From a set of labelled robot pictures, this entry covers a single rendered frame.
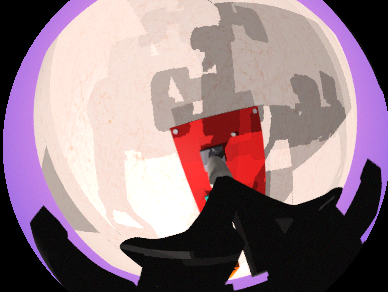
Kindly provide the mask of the red circuit board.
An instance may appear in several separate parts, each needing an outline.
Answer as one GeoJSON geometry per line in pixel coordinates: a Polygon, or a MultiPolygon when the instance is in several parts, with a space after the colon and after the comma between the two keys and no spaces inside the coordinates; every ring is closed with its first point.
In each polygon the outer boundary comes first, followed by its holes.
{"type": "Polygon", "coordinates": [[[171,130],[199,211],[217,177],[229,175],[266,195],[266,165],[258,106],[199,119],[171,130]]]}

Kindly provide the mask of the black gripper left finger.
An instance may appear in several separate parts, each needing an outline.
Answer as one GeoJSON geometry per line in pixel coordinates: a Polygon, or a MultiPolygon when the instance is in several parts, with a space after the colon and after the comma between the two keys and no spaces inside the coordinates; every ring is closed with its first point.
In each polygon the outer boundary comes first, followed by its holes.
{"type": "Polygon", "coordinates": [[[159,239],[126,239],[120,244],[121,251],[141,267],[179,271],[223,268],[227,283],[244,248],[244,240],[233,226],[229,200],[225,179],[217,177],[201,214],[186,231],[159,239]]]}

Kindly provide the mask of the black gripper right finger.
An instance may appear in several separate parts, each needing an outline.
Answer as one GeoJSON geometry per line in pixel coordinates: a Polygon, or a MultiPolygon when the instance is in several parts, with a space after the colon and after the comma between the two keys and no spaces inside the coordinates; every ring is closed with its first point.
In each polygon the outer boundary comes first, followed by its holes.
{"type": "Polygon", "coordinates": [[[252,187],[223,175],[229,193],[231,218],[244,240],[244,258],[251,276],[268,272],[298,235],[323,218],[338,200],[343,187],[336,187],[319,198],[290,204],[260,194],[252,187]]]}

